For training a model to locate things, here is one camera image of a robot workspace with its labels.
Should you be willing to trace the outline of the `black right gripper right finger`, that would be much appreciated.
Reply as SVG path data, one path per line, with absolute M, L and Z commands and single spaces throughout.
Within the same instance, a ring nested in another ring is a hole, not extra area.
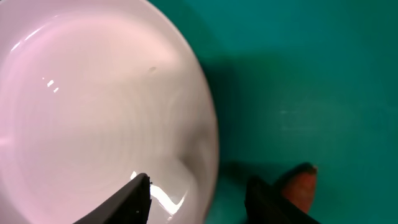
M 249 224 L 320 224 L 258 176 L 248 180 L 244 204 Z

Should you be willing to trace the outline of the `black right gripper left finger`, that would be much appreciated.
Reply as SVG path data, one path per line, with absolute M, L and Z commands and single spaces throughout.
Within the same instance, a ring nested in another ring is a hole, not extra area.
M 146 224 L 152 203 L 151 183 L 147 174 L 138 174 L 74 224 Z

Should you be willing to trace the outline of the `large white round plate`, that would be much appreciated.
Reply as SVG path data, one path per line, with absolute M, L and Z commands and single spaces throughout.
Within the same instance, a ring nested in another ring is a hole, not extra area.
M 201 66 L 150 2 L 1 2 L 2 223 L 75 223 L 144 174 L 149 223 L 203 223 L 218 163 Z

